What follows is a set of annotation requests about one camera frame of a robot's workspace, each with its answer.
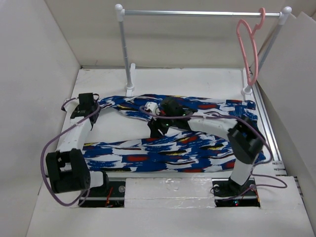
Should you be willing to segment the blue patterned trousers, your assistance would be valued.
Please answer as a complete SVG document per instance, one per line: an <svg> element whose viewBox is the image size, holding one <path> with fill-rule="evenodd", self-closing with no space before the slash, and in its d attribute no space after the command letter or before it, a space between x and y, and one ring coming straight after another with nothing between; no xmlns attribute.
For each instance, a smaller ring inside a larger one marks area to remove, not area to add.
<svg viewBox="0 0 316 237"><path fill-rule="evenodd" d="M159 94L111 96L100 99L99 104L148 122L151 117L140 112L139 107L146 102L160 104L166 97ZM247 116L258 128L256 103L252 100L175 97L181 105L205 114ZM90 171L126 172L219 172L233 169L236 161L228 140L194 131L181 131L162 138L86 143L83 157Z"/></svg>

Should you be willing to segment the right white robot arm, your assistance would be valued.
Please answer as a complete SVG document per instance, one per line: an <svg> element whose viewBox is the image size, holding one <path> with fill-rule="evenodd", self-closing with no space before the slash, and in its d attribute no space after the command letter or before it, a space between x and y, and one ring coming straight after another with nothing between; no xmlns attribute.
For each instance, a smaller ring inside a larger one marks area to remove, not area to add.
<svg viewBox="0 0 316 237"><path fill-rule="evenodd" d="M184 104L175 97L166 97L159 104L148 102L143 110L152 117L148 122L152 138L161 138L170 127L175 127L228 140L236 161L223 188L235 195L246 189L251 169L265 142L249 117L221 111L218 104Z"/></svg>

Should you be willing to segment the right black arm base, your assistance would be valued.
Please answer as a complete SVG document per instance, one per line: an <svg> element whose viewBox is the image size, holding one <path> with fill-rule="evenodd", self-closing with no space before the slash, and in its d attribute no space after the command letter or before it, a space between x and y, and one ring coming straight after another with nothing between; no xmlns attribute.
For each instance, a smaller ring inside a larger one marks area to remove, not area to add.
<svg viewBox="0 0 316 237"><path fill-rule="evenodd" d="M257 192L250 188L253 185L253 178L243 186L234 185L228 178L212 179L210 192L214 195L215 207L260 207Z"/></svg>

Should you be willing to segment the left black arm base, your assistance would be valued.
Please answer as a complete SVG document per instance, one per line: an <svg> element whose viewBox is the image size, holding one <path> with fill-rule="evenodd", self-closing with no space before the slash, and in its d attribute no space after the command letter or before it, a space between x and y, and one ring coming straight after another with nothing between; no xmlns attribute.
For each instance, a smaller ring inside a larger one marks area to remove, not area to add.
<svg viewBox="0 0 316 237"><path fill-rule="evenodd" d="M110 179L105 186L92 188L79 199L82 208L123 208L125 200L126 179Z"/></svg>

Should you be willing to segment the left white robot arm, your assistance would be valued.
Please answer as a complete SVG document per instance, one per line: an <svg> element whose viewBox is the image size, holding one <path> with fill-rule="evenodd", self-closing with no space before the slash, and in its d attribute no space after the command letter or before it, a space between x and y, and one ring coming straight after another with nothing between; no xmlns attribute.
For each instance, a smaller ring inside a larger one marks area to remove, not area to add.
<svg viewBox="0 0 316 237"><path fill-rule="evenodd" d="M106 172L91 171L83 157L85 140L101 108L93 93L78 95L79 104L70 115L70 130L55 152L45 158L50 186L55 194L93 189L104 196L110 191Z"/></svg>

